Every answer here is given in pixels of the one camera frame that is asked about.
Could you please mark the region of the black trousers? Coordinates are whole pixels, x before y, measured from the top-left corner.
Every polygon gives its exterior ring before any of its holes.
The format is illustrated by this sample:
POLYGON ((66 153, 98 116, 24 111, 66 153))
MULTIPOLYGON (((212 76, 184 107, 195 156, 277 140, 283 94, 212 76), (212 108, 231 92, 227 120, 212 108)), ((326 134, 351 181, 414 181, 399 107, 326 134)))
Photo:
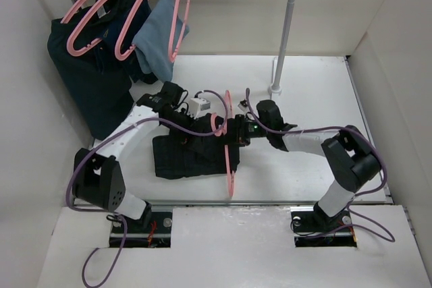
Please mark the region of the black trousers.
POLYGON ((167 134, 154 137, 152 145, 155 175, 163 179, 224 174, 225 145, 231 147, 234 171, 240 163, 240 147, 229 144, 225 136, 190 136, 188 140, 175 140, 167 134))

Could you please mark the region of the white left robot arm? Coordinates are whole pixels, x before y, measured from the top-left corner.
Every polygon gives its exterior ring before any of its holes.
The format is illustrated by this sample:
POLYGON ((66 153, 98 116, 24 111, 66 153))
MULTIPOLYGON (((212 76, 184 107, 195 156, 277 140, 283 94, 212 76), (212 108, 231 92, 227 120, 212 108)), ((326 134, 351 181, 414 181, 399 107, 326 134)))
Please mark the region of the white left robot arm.
POLYGON ((74 173, 67 187, 67 203, 81 199, 105 212, 127 220, 137 232, 151 223, 151 205, 126 189, 122 163, 139 142, 160 125, 192 129, 192 118, 176 109, 185 90, 165 82, 156 94, 144 94, 115 131, 92 150, 80 149, 75 155, 74 173))

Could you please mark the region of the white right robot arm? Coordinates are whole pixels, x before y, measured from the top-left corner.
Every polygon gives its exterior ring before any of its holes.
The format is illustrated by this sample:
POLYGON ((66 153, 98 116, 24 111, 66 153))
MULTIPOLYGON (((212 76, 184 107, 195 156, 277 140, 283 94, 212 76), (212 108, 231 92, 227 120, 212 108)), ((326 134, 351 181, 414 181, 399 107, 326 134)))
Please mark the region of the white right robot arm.
POLYGON ((272 100, 262 100, 256 111, 236 115, 227 121, 228 144, 249 145, 253 138, 266 138, 284 152, 322 156, 333 174, 333 182, 313 206, 313 231, 332 231, 343 211, 361 196, 361 188, 378 173, 385 172, 381 158, 370 142, 353 125, 300 130, 286 123, 272 100))

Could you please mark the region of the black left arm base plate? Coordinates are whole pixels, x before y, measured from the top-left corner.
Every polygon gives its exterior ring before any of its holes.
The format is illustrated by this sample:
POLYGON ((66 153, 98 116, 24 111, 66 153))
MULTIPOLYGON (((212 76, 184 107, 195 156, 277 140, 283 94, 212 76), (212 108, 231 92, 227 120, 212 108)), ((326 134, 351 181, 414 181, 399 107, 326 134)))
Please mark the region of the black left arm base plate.
MULTIPOLYGON (((124 217, 127 223, 124 248, 169 248, 172 216, 172 211, 153 211, 147 223, 124 217)), ((124 224, 113 214, 108 214, 106 219, 111 222, 109 247, 118 248, 124 236, 124 224)))

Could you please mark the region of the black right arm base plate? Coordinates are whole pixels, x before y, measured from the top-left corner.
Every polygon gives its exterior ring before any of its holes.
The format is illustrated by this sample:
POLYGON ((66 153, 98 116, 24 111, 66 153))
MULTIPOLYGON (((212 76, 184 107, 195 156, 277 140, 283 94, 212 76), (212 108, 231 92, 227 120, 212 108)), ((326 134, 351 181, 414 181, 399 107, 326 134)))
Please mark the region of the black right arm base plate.
POLYGON ((324 219, 313 210, 291 211, 290 228, 294 233, 297 248, 356 248, 357 242, 353 228, 337 228, 351 224, 350 213, 341 211, 339 215, 324 219))

